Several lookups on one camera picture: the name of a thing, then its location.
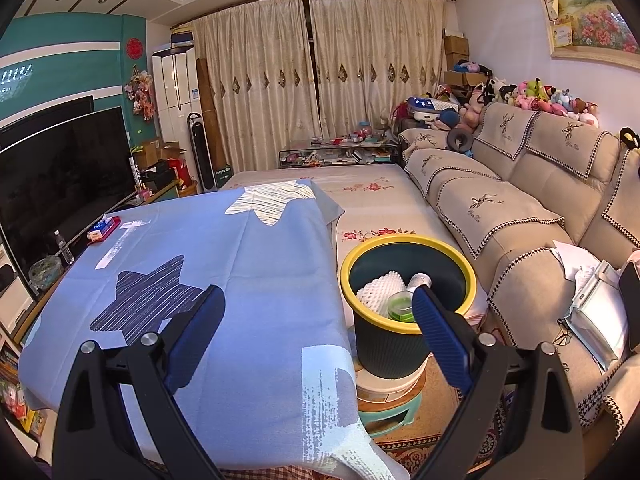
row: curtain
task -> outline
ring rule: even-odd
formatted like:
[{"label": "curtain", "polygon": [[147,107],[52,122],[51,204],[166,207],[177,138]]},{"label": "curtain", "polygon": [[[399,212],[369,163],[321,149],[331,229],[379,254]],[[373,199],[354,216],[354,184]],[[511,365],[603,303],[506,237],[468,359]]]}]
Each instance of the curtain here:
[{"label": "curtain", "polygon": [[407,97],[436,89],[444,0],[309,3],[325,135],[380,126]]},{"label": "curtain", "polygon": [[235,172],[277,168],[279,150],[321,136],[302,0],[243,4],[191,27]]}]

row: stool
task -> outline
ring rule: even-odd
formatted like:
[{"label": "stool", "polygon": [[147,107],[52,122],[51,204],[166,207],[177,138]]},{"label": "stool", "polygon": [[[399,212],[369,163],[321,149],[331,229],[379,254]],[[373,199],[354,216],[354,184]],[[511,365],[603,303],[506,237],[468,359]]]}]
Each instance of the stool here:
[{"label": "stool", "polygon": [[367,402],[365,400],[358,400],[358,415],[360,416],[363,426],[372,422],[381,422],[404,413],[402,420],[390,428],[373,431],[371,433],[367,431],[371,438],[386,435],[398,428],[402,428],[402,426],[408,426],[414,422],[415,413],[418,411],[418,408],[420,408],[422,389],[424,388],[426,380],[427,374],[425,371],[422,372],[418,382],[415,383],[415,386],[410,391],[399,399],[391,402]]}]

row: star pattern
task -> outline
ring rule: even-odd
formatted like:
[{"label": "star pattern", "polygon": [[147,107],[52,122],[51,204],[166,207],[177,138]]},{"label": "star pattern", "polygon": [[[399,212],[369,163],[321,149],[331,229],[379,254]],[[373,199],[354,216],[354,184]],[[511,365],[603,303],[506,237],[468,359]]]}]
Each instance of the star pattern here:
[{"label": "star pattern", "polygon": [[315,198],[309,186],[295,181],[247,186],[244,193],[225,211],[227,215],[255,212],[265,225],[276,225],[287,204],[297,198]]},{"label": "star pattern", "polygon": [[118,274],[116,299],[89,328],[94,332],[121,330],[127,344],[146,332],[159,332],[163,319],[188,312],[202,289],[180,283],[184,256],[176,256],[149,274],[125,270]]}]

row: framed painting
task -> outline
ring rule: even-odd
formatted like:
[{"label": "framed painting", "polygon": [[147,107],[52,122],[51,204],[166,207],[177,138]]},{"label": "framed painting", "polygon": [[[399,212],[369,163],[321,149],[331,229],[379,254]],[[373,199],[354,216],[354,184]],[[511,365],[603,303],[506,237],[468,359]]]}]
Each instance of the framed painting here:
[{"label": "framed painting", "polygon": [[[550,0],[540,1],[548,15]],[[546,28],[553,59],[599,61],[640,70],[638,42],[611,0],[558,1],[558,18]]]}]

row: blue cloth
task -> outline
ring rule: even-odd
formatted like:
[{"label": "blue cloth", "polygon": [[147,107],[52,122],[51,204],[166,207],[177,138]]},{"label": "blue cloth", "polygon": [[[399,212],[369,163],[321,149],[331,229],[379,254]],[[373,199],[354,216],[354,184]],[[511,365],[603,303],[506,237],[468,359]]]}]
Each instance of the blue cloth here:
[{"label": "blue cloth", "polygon": [[[225,315],[174,398],[216,465],[301,465],[348,480],[406,480],[357,417],[326,228],[342,210],[313,183],[295,184],[296,192],[312,190],[311,198],[270,198],[285,204],[272,225],[277,214],[258,217],[269,201],[258,194],[264,186],[119,213],[121,228],[78,258],[33,330],[18,366],[30,398],[56,410],[84,341],[114,348],[158,324],[161,330],[213,284],[224,292]],[[256,209],[242,210],[247,203]],[[154,301],[164,306],[130,315],[132,304],[149,313]],[[158,460],[132,388],[123,395],[143,453]]]}]

